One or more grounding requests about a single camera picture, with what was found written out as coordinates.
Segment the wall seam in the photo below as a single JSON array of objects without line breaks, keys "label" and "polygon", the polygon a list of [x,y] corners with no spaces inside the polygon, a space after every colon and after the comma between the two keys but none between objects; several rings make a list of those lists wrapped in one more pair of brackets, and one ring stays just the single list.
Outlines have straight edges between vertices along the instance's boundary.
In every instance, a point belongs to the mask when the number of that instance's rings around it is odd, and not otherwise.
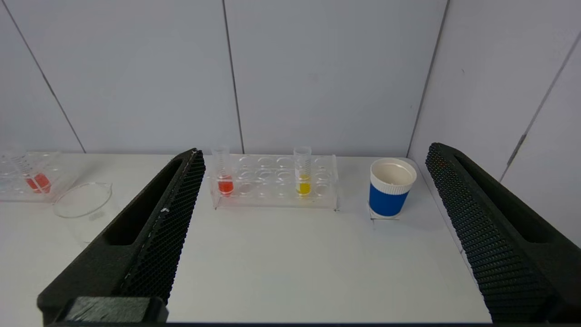
[{"label": "wall seam", "polygon": [[54,90],[52,89],[51,84],[48,82],[48,79],[46,78],[46,75],[44,75],[44,72],[42,71],[42,68],[40,67],[40,64],[38,63],[38,60],[36,59],[36,56],[34,56],[34,53],[33,53],[32,49],[30,49],[30,46],[28,45],[28,42],[24,38],[24,34],[22,34],[22,31],[20,31],[20,27],[18,27],[18,24],[16,24],[16,20],[12,16],[12,12],[10,12],[10,9],[8,9],[8,5],[6,4],[6,2],[4,0],[2,0],[2,4],[4,5],[4,8],[6,8],[6,12],[8,12],[8,16],[10,16],[10,19],[12,19],[12,23],[16,27],[16,30],[18,31],[18,34],[20,34],[20,38],[22,38],[22,41],[26,45],[26,48],[28,49],[28,52],[33,57],[34,63],[36,64],[38,70],[42,74],[42,78],[44,79],[44,82],[46,83],[46,86],[48,87],[48,89],[51,92],[52,96],[54,97],[56,103],[58,104],[61,113],[63,114],[64,118],[66,119],[67,123],[69,124],[69,127],[73,131],[73,134],[74,134],[75,138],[77,139],[78,144],[81,146],[81,149],[83,150],[83,153],[87,153],[87,151],[85,150],[85,147],[81,143],[81,140],[78,138],[77,131],[75,131],[75,129],[73,127],[73,124],[71,124],[71,121],[70,121],[69,117],[67,116],[67,113],[64,111],[63,106],[60,104],[60,101],[59,101],[58,97],[56,96]]},{"label": "wall seam", "polygon": [[417,128],[418,122],[419,122],[419,115],[420,115],[422,108],[424,106],[424,99],[426,97],[428,83],[430,81],[430,77],[432,76],[432,69],[434,66],[434,62],[436,61],[436,54],[437,54],[438,47],[440,45],[440,39],[442,37],[442,31],[444,30],[444,24],[446,22],[446,16],[448,15],[448,8],[449,7],[450,7],[450,0],[448,0],[446,2],[446,7],[444,8],[444,14],[442,15],[442,22],[440,23],[440,30],[437,33],[436,45],[434,46],[434,52],[432,53],[432,60],[430,61],[430,68],[428,69],[428,75],[426,76],[426,82],[424,83],[424,90],[422,91],[422,98],[419,101],[418,113],[415,116],[414,128],[411,130],[410,143],[407,146],[406,158],[410,157],[411,143],[414,141],[415,129]]},{"label": "wall seam", "polygon": [[573,54],[573,51],[577,47],[577,44],[579,43],[579,39],[580,38],[581,38],[581,31],[577,34],[577,37],[575,38],[575,41],[573,42],[573,45],[571,45],[571,48],[569,49],[569,52],[567,52],[567,55],[565,56],[565,59],[563,60],[563,64],[561,64],[561,67],[557,71],[557,74],[555,74],[555,77],[553,78],[553,80],[551,82],[551,85],[549,85],[549,87],[547,89],[547,92],[543,96],[543,99],[541,100],[541,103],[539,104],[539,107],[537,108],[535,114],[533,115],[533,118],[531,118],[531,120],[529,122],[529,125],[526,127],[526,130],[525,130],[524,134],[519,139],[519,141],[517,143],[517,146],[515,147],[515,149],[513,150],[512,154],[510,156],[510,158],[508,159],[507,166],[506,166],[506,168],[504,168],[503,174],[500,176],[500,179],[498,180],[499,183],[501,183],[503,181],[504,175],[506,175],[506,173],[508,171],[508,168],[510,168],[510,166],[512,165],[512,163],[514,161],[514,158],[517,156],[518,151],[521,149],[522,144],[525,142],[526,137],[529,134],[529,131],[530,131],[531,127],[533,127],[533,124],[537,120],[537,117],[539,115],[539,112],[541,111],[541,109],[543,108],[545,102],[547,101],[548,96],[551,94],[551,91],[553,90],[553,87],[555,86],[555,84],[557,83],[557,80],[561,76],[561,73],[563,72],[563,69],[565,68],[565,66],[569,62],[569,58],[571,57],[571,55]]},{"label": "wall seam", "polygon": [[236,102],[236,116],[238,117],[238,131],[240,132],[240,145],[242,148],[242,153],[245,154],[246,152],[244,151],[244,140],[242,138],[242,123],[240,121],[240,107],[238,106],[238,92],[236,90],[236,78],[234,77],[234,63],[232,61],[232,46],[230,45],[230,31],[228,29],[226,3],[224,0],[222,0],[222,9],[224,11],[224,24],[226,26],[226,42],[228,43],[228,56],[230,58],[230,72],[232,73],[232,87],[234,88],[234,101]]}]

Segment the glass beaker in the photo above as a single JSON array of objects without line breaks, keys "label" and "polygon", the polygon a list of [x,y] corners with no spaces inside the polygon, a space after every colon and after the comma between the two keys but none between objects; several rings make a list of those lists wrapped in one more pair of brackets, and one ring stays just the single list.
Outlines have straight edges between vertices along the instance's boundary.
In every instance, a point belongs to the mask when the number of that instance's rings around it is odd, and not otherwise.
[{"label": "glass beaker", "polygon": [[55,215],[65,224],[82,248],[89,245],[119,213],[110,183],[86,183],[73,187],[56,200]]}]

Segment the blue cup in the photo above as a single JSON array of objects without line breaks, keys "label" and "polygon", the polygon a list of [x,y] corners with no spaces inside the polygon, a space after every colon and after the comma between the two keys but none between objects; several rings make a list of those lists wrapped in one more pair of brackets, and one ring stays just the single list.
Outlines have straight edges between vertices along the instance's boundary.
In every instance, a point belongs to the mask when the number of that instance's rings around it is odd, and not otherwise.
[{"label": "blue cup", "polygon": [[397,216],[417,178],[415,168],[397,158],[383,158],[371,164],[369,206],[374,219]]}]

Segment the test tube rack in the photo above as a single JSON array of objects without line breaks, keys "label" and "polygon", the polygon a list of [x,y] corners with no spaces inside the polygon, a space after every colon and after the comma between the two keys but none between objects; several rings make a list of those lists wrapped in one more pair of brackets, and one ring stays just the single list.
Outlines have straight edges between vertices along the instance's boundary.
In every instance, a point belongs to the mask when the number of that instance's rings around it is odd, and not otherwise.
[{"label": "test tube rack", "polygon": [[[230,156],[231,179],[218,178],[215,171],[209,172],[208,182],[214,208],[338,208],[339,177],[334,155],[312,156],[311,192],[305,196],[296,191],[292,155]],[[224,194],[218,184],[229,182],[233,183],[234,190]]]},{"label": "test tube rack", "polygon": [[0,150],[0,201],[54,202],[77,180],[78,167],[59,152]]}]

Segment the white wall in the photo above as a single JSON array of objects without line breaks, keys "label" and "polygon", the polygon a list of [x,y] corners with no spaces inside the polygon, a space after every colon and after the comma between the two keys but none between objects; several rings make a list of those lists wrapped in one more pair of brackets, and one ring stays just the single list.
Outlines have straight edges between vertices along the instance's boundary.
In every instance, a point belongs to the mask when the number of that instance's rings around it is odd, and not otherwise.
[{"label": "white wall", "polygon": [[503,185],[581,247],[581,46],[564,67]]},{"label": "white wall", "polygon": [[405,156],[445,6],[227,0],[246,152]]},{"label": "white wall", "polygon": [[6,4],[87,152],[241,150],[220,0]]},{"label": "white wall", "polygon": [[42,73],[0,3],[0,144],[14,142],[30,150],[82,152]]},{"label": "white wall", "polygon": [[458,148],[499,179],[581,30],[580,12],[577,0],[450,2],[409,153],[445,217],[429,145]]}]

